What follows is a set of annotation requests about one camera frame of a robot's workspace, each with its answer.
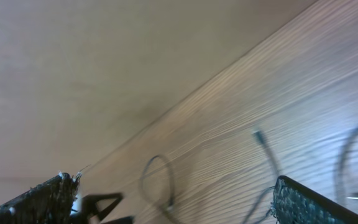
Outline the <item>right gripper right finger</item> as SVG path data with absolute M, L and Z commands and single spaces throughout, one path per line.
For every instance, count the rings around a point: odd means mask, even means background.
M 285 175 L 274 187 L 272 215 L 280 224 L 358 224 L 358 214 Z

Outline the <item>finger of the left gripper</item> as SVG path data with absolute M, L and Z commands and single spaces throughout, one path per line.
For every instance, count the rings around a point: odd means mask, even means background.
M 81 199 L 81 223 L 133 223 L 133 216 L 107 221 L 108 215 L 121 203 L 122 193 L 89 194 Z

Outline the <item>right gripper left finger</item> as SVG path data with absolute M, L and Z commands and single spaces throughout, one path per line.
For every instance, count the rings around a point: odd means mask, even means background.
M 0 224 L 68 223 L 81 173 L 57 176 L 0 206 Z

